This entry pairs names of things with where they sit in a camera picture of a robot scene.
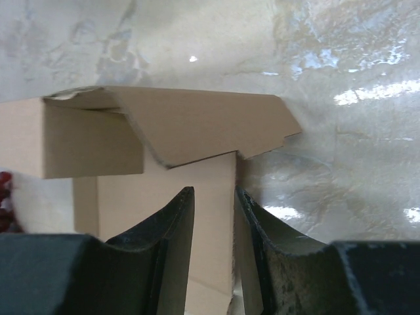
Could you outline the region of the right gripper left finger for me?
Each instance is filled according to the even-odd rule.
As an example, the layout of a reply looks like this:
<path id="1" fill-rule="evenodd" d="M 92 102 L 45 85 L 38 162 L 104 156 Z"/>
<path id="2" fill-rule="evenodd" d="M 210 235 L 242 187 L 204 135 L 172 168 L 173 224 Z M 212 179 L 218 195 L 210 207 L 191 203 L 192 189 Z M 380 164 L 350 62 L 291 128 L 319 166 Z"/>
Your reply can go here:
<path id="1" fill-rule="evenodd" d="M 194 189 L 100 241 L 88 234 L 2 234 L 2 314 L 183 314 Z"/>

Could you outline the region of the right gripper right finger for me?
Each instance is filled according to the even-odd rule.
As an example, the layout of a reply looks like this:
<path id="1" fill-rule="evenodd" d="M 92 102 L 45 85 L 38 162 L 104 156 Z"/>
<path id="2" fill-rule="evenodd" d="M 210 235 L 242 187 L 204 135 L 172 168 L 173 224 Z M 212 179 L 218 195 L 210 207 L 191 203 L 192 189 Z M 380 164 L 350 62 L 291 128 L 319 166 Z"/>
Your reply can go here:
<path id="1" fill-rule="evenodd" d="M 418 314 L 419 243 L 324 244 L 235 193 L 246 314 Z"/>

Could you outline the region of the brown cardboard paper box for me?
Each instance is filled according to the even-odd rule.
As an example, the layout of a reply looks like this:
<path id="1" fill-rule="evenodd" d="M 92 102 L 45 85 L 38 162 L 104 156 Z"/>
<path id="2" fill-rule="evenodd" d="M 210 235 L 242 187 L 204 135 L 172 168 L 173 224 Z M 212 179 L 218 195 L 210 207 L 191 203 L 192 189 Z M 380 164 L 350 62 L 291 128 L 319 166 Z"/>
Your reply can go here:
<path id="1" fill-rule="evenodd" d="M 281 98 L 146 87 L 86 87 L 1 104 L 1 166 L 16 174 L 24 226 L 71 209 L 73 229 L 102 240 L 162 208 L 186 186 L 196 210 L 186 310 L 229 314 L 234 297 L 238 158 L 301 127 Z"/>

